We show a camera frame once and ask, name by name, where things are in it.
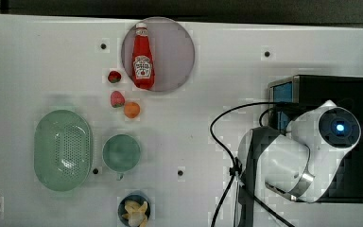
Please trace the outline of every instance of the pink toy fruit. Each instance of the pink toy fruit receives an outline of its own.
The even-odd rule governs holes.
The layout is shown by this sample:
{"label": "pink toy fruit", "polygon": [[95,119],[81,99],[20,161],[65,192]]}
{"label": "pink toy fruit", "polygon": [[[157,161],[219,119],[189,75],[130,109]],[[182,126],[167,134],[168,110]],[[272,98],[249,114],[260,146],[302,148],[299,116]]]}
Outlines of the pink toy fruit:
{"label": "pink toy fruit", "polygon": [[125,98],[123,97],[123,95],[120,92],[118,92],[118,91],[112,92],[111,105],[113,107],[121,107],[121,106],[125,105]]}

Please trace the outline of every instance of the white tabletop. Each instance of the white tabletop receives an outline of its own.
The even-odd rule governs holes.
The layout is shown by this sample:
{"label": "white tabletop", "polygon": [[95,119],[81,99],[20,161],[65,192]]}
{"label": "white tabletop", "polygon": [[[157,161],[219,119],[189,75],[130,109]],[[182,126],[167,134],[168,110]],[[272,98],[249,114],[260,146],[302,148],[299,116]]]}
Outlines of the white tabletop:
{"label": "white tabletop", "polygon": [[[231,166],[209,133],[218,114],[267,100],[268,83],[276,79],[363,77],[363,29],[181,23],[192,36],[196,63],[180,89],[141,91],[126,75],[110,84],[110,69],[123,72],[121,44],[136,22],[0,15],[0,226],[122,226],[117,204],[136,189],[151,199],[148,227],[208,226]],[[102,42],[106,50],[100,49]],[[122,109],[110,106],[114,90],[141,105],[137,119],[128,120]],[[237,150],[265,108],[225,116],[216,134]],[[35,128],[57,109],[73,110],[88,121],[93,167],[100,170],[69,193],[45,188],[33,169]],[[136,136],[143,157],[118,182],[101,155],[105,141],[121,132]],[[235,184],[218,227],[232,226],[234,190]],[[363,204],[295,204],[267,193],[266,203],[297,226],[363,226]],[[256,210],[257,226],[276,225],[267,212]]]}

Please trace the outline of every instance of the strawberry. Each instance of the strawberry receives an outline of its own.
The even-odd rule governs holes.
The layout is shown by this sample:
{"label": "strawberry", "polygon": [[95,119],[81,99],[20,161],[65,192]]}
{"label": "strawberry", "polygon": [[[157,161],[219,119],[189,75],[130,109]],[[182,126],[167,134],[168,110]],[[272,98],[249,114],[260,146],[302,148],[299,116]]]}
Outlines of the strawberry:
{"label": "strawberry", "polygon": [[123,97],[123,95],[120,92],[118,92],[118,91],[112,92],[111,105],[113,107],[121,107],[121,106],[125,105],[125,98]]}
{"label": "strawberry", "polygon": [[122,75],[120,75],[120,73],[116,72],[116,71],[111,71],[108,75],[108,81],[110,83],[116,83],[116,82],[120,81],[121,78],[122,78]]}

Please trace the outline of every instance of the black device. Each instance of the black device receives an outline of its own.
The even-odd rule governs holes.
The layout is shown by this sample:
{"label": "black device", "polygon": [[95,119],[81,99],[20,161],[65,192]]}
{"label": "black device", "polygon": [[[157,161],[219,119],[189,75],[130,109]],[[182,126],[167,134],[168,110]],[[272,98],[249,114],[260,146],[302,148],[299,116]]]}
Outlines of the black device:
{"label": "black device", "polygon": [[298,105],[269,111],[268,124],[285,131],[299,115],[332,100],[357,118],[361,127],[359,143],[341,162],[333,183],[317,202],[363,203],[363,78],[298,75],[269,84],[269,100]]}

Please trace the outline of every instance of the green basket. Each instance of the green basket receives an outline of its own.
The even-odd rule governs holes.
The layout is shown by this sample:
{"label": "green basket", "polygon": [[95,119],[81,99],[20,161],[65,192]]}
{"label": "green basket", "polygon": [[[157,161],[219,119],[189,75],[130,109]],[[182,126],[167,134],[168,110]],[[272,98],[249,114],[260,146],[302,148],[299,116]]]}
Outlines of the green basket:
{"label": "green basket", "polygon": [[87,178],[93,161],[92,134],[87,122],[65,110],[47,114],[34,137],[34,171],[54,191],[69,191]]}

